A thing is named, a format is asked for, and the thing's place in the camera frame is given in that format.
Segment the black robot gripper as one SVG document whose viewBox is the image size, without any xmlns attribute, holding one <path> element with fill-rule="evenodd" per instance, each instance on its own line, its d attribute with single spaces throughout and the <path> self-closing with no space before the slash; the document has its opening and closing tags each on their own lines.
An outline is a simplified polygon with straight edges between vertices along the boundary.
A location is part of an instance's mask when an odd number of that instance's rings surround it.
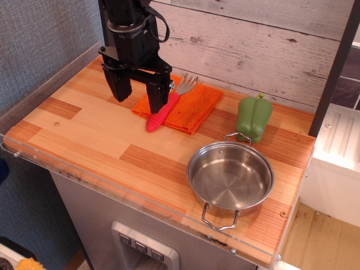
<svg viewBox="0 0 360 270">
<path fill-rule="evenodd" d="M 160 43 L 155 16 L 141 16 L 130 25 L 106 23 L 113 46 L 99 50 L 103 72 L 113 96 L 119 102 L 132 93 L 131 80 L 146 84 L 152 114 L 168 103 L 172 90 L 172 67 L 159 56 Z"/>
</svg>

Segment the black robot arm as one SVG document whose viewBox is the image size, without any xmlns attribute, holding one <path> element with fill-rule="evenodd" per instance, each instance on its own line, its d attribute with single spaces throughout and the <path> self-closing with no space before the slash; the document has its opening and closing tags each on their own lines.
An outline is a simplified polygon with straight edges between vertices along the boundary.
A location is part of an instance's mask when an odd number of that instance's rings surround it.
<svg viewBox="0 0 360 270">
<path fill-rule="evenodd" d="M 108 16 L 106 26 L 114 45 L 102 46 L 103 72 L 113 96 L 119 102 L 132 93 L 131 81 L 146 85 L 152 114 L 167 103 L 173 86 L 172 67 L 159 56 L 160 44 L 169 39 L 159 38 L 157 20 L 164 17 L 150 6 L 150 1 L 104 1 Z"/>
</svg>

